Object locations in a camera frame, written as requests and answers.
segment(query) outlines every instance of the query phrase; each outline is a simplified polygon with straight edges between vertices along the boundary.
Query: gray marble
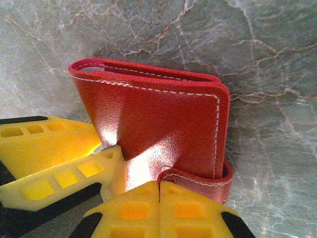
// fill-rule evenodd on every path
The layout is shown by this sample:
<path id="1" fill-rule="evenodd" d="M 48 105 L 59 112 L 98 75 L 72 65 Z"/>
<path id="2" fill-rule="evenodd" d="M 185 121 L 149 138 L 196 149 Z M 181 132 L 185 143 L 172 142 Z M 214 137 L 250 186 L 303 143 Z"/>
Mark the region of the gray marble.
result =
<path id="1" fill-rule="evenodd" d="M 89 122 L 67 72 L 86 57 L 215 74 L 232 94 L 227 205 L 257 237 L 317 237 L 316 12 L 316 0 L 2 0 L 0 118 Z M 67 237 L 99 202 L 25 237 Z"/>

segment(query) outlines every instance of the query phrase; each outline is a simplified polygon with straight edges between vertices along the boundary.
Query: leather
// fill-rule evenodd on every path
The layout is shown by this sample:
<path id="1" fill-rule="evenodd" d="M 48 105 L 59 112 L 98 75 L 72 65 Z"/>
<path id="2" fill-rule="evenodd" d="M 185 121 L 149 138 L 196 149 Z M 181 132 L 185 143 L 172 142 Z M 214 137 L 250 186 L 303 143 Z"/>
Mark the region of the leather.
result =
<path id="1" fill-rule="evenodd" d="M 230 95 L 217 77 L 108 59 L 68 69 L 103 146 L 122 147 L 128 190 L 172 180 L 226 202 Z"/>

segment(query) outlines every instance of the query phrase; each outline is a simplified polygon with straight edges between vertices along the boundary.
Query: stitching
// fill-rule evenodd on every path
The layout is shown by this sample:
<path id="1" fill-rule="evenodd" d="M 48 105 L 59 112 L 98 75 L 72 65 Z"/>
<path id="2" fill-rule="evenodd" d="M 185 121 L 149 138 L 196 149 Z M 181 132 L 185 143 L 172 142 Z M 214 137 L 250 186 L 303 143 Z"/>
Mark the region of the stitching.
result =
<path id="1" fill-rule="evenodd" d="M 191 182 L 198 183 L 198 184 L 203 185 L 203 186 L 209 186 L 209 187 L 220 187 L 220 186 L 225 186 L 225 185 L 231 183 L 231 179 L 230 179 L 229 181 L 224 182 L 224 183 L 221 183 L 221 184 L 208 184 L 208 183 L 198 182 L 198 181 L 195 181 L 195 180 L 192 180 L 192 179 L 190 179 L 190 178 L 187 178 L 187 177 L 184 177 L 184 176 L 181 176 L 181 175 L 177 175 L 177 174 L 168 174 L 168 175 L 165 175 L 165 176 L 161 179 L 161 181 L 162 181 L 163 179 L 167 178 L 168 176 L 171 176 L 171 177 L 172 177 L 173 175 L 174 175 L 174 176 L 179 176 L 179 177 L 181 177 L 181 178 L 183 178 L 183 179 L 187 179 L 187 180 L 189 180 L 189 181 L 191 181 Z"/>
<path id="2" fill-rule="evenodd" d="M 127 83 L 117 83 L 117 82 L 110 82 L 106 80 L 92 80 L 92 79 L 85 79 L 85 78 L 79 78 L 72 76 L 73 78 L 82 80 L 82 81 L 88 81 L 88 82 L 97 82 L 97 83 L 105 83 L 110 85 L 118 85 L 123 87 L 129 87 L 129 88 L 136 88 L 136 89 L 142 89 L 142 90 L 148 90 L 148 91 L 155 91 L 155 92 L 163 92 L 163 93 L 172 93 L 172 94 L 187 94 L 187 95 L 196 95 L 196 96 L 207 96 L 207 97 L 214 97 L 217 99 L 217 107 L 216 107 L 216 130 L 214 134 L 214 157 L 213 157 L 213 175 L 212 178 L 214 179 L 214 173 L 215 173 L 215 167 L 216 167 L 216 157 L 217 157 L 217 136 L 218 136 L 218 127 L 219 127 L 219 114 L 220 114 L 220 98 L 216 96 L 215 94 L 201 94 L 201 93 L 185 93 L 185 92 L 175 92 L 175 91 L 168 91 L 168 90 L 159 90 L 159 89 L 153 89 L 153 88 L 144 88 L 144 87 L 137 87 L 133 86 Z"/>
<path id="3" fill-rule="evenodd" d="M 189 81 L 189 80 L 187 80 L 187 79 L 176 78 L 176 77 L 169 77 L 169 76 L 163 76 L 163 75 L 159 75 L 159 74 L 155 74 L 155 73 L 142 72 L 142 71 L 127 69 L 127 68 L 118 68 L 118 67 L 113 67 L 113 66 L 108 66 L 108 65 L 100 64 L 100 63 L 85 63 L 85 64 L 82 64 L 82 65 L 76 67 L 75 70 L 78 70 L 81 66 L 98 66 L 98 67 L 101 67 L 101 68 L 114 68 L 114 69 L 120 69 L 120 70 L 130 71 L 130 72 L 148 74 L 148 75 L 152 75 L 152 76 L 156 76 L 156 77 L 161 77 L 161 78 L 162 78 L 162 77 L 163 77 L 163 78 L 173 78 L 173 79 L 177 79 L 177 80 Z"/>

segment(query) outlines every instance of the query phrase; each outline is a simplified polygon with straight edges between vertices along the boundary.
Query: yellow plastic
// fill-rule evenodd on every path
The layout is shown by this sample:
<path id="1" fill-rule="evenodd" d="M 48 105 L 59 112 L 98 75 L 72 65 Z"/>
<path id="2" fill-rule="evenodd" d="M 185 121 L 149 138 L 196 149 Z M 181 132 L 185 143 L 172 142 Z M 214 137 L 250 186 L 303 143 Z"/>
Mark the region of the yellow plastic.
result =
<path id="1" fill-rule="evenodd" d="M 0 124 L 0 160 L 16 179 L 88 156 L 101 144 L 92 124 L 47 118 Z"/>
<path id="2" fill-rule="evenodd" d="M 125 170 L 116 145 L 2 185 L 0 202 L 6 208 L 38 211 L 96 182 L 117 196 L 125 192 Z"/>
<path id="3" fill-rule="evenodd" d="M 159 237 L 159 186 L 148 182 L 85 214 L 103 214 L 92 238 Z"/>
<path id="4" fill-rule="evenodd" d="M 233 238 L 221 217 L 233 209 L 163 181 L 148 182 L 90 211 L 102 213 L 92 238 Z"/>

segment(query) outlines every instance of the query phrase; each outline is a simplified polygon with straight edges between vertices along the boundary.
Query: leather strap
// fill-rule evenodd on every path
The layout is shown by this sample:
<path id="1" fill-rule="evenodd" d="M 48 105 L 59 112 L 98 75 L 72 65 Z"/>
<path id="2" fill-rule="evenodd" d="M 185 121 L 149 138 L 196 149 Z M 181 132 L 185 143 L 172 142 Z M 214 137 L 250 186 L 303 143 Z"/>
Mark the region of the leather strap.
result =
<path id="1" fill-rule="evenodd" d="M 172 180 L 226 202 L 230 95 L 218 78 L 108 59 L 83 59 L 69 71 L 103 146 L 122 147 L 128 189 Z"/>

